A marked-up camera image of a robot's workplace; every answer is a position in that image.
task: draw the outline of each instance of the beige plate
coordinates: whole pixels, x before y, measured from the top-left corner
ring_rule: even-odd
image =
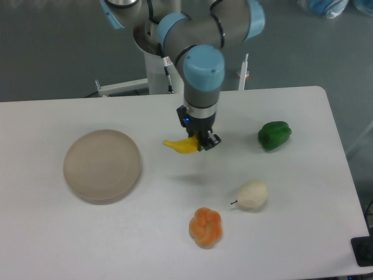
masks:
[[[114,130],[98,130],[79,138],[68,150],[64,176],[84,200],[109,204],[124,197],[140,174],[136,144]]]

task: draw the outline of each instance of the green bell pepper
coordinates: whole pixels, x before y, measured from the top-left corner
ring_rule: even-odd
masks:
[[[266,150],[273,150],[284,144],[290,137],[291,129],[284,121],[272,121],[258,132],[258,140]]]

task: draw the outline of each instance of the toy vegetable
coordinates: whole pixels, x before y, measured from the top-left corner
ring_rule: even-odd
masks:
[[[206,207],[199,208],[189,223],[189,233],[198,246],[211,247],[223,234],[219,213]]]
[[[238,190],[237,200],[232,202],[246,208],[257,208],[267,200],[268,191],[265,183],[260,180],[251,180],[244,183]]]
[[[178,153],[194,153],[198,150],[196,135],[176,142],[164,140],[163,145],[173,148]]]
[[[291,129],[284,121],[272,121],[258,132],[258,140],[266,150],[273,150],[284,144],[290,137]]]

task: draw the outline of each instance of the blue joint cap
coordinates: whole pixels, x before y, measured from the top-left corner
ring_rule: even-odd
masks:
[[[266,23],[266,17],[264,10],[257,0],[247,0],[247,4],[250,7],[250,30],[245,41],[251,37],[260,34]]]
[[[110,22],[112,28],[114,28],[114,29],[124,28],[124,26],[121,25],[119,23],[119,21],[117,20],[117,18],[112,14],[112,12],[110,11],[110,9],[108,8],[108,6],[105,3],[105,0],[100,0],[100,4],[101,4],[101,7],[104,10],[104,13],[105,13],[107,19]]]
[[[195,89],[209,92],[224,81],[223,54],[210,45],[197,45],[187,52],[183,70],[185,79]]]
[[[170,13],[158,24],[158,38],[159,42],[164,47],[164,39],[166,39],[168,31],[181,19],[186,19],[187,17],[182,13]]]

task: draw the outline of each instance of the orange flower-shaped toy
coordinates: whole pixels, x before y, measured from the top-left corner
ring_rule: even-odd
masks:
[[[219,213],[206,207],[199,208],[189,222],[189,233],[200,247],[211,247],[223,234]]]

